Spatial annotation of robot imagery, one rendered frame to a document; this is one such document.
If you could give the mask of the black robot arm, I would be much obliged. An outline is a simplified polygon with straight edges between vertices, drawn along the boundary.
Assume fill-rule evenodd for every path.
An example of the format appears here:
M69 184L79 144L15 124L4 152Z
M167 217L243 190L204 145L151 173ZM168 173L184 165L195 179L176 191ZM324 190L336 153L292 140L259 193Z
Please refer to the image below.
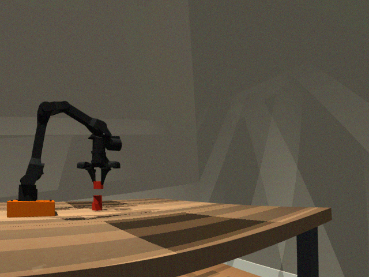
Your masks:
M93 149L101 148L113 151L120 151L122 147L120 136L112 136L107 128L107 124L100 120L91 118L81 110L75 108L67 101L43 102L40 103L37 111L37 129L33 143L32 156L26 174L20 179L17 201L36 201L37 189L36 181L44 174L44 163L41 163L43 141L47 122L50 116L65 113L85 125L92 133L89 139L93 140ZM103 134L104 133L104 134Z

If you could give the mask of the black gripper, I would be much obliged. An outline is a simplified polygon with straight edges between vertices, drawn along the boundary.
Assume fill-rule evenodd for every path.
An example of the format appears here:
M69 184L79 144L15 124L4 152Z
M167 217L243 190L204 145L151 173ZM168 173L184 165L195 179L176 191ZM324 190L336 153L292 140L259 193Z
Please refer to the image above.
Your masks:
M93 151L91 151L92 153L92 160L91 163L88 162L78 162L77 164L77 168L79 169L85 169L88 171L92 182L96 181L96 177L95 177L95 172L96 169L94 169L94 167L103 167L103 169L101 169L101 185L104 184L104 180L106 178L107 173L111 170L111 167L115 168L120 168L120 163L119 162L108 162L106 163L105 161L105 149L101 149L101 148L96 148L93 149Z

